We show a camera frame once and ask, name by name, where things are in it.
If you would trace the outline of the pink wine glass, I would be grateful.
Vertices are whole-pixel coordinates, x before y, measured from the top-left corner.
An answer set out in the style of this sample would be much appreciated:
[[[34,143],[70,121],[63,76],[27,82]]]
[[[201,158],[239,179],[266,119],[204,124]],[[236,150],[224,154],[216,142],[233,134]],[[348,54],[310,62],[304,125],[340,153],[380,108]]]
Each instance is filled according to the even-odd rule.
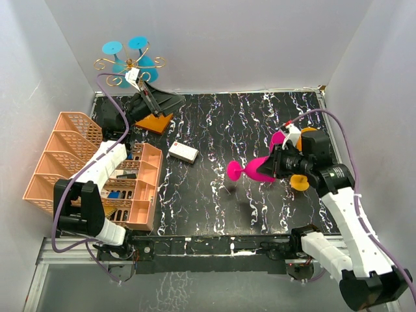
[[[274,149],[274,146],[276,144],[283,144],[285,140],[285,134],[282,133],[281,131],[275,132],[272,135],[272,138],[270,139],[270,143],[269,143],[269,152],[272,152]]]
[[[257,182],[268,182],[273,183],[275,179],[273,177],[261,174],[257,169],[266,161],[267,157],[258,157],[246,164],[243,168],[237,161],[231,161],[227,166],[227,176],[232,181],[238,181],[241,174],[246,174],[250,179]]]

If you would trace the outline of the yellow wine glass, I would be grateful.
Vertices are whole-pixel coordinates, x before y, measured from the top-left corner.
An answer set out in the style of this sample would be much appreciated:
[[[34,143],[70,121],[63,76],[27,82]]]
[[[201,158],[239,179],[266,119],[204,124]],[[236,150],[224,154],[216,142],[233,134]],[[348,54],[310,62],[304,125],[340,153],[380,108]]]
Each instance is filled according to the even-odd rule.
[[[317,131],[317,129],[315,129],[315,128],[313,128],[313,127],[306,127],[306,128],[303,128],[303,129],[301,130],[301,136],[303,136],[303,135],[304,135],[304,133],[308,133],[308,132],[312,132],[312,131]]]
[[[294,190],[303,192],[309,188],[307,177],[304,175],[293,174],[290,178],[291,187]]]

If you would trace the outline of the blue wine glass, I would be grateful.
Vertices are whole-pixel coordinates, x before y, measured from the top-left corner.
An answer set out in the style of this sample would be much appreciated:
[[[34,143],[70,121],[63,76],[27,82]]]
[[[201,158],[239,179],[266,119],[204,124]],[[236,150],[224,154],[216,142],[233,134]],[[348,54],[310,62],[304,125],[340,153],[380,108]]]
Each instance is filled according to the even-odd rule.
[[[123,76],[108,76],[107,84],[113,87],[129,88],[130,84],[125,80],[125,73],[127,71],[127,64],[124,60],[118,58],[118,53],[125,51],[124,45],[118,41],[107,42],[102,47],[102,52],[106,55],[112,55],[114,62],[112,63],[112,73],[122,73]]]
[[[136,49],[139,52],[139,60],[136,63],[140,69],[140,72],[143,73],[143,79],[148,83],[153,83],[159,77],[159,73],[156,69],[156,63],[146,55],[145,49],[148,46],[148,40],[145,36],[136,36],[130,39],[129,43],[130,49]]]

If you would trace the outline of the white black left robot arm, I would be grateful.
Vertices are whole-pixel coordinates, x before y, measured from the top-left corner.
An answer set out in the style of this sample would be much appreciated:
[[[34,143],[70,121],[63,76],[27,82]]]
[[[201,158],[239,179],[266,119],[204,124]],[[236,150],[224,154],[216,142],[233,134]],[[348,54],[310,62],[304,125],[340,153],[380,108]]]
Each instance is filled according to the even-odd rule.
[[[51,238],[58,231],[84,237],[83,243],[95,242],[96,248],[128,259],[134,252],[127,230],[111,222],[104,212],[101,191],[115,169],[131,153],[135,138],[131,128],[150,114],[167,116],[182,106],[185,97],[164,92],[148,83],[136,84],[137,92],[125,105],[112,96],[102,105],[102,136],[99,149],[69,179],[59,179],[53,187],[53,227]]]

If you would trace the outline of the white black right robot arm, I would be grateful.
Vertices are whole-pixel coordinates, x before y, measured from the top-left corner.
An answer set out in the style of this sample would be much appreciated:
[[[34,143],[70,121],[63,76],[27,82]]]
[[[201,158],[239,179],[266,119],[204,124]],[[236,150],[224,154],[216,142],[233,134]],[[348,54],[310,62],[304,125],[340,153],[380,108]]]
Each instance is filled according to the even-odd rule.
[[[373,230],[354,192],[347,166],[332,159],[329,136],[319,130],[301,132],[290,125],[272,137],[270,154],[257,171],[274,179],[304,176],[333,216],[347,254],[333,246],[314,225],[291,231],[290,251],[310,255],[338,283],[353,311],[394,302],[409,288],[412,276],[400,270],[371,240]]]

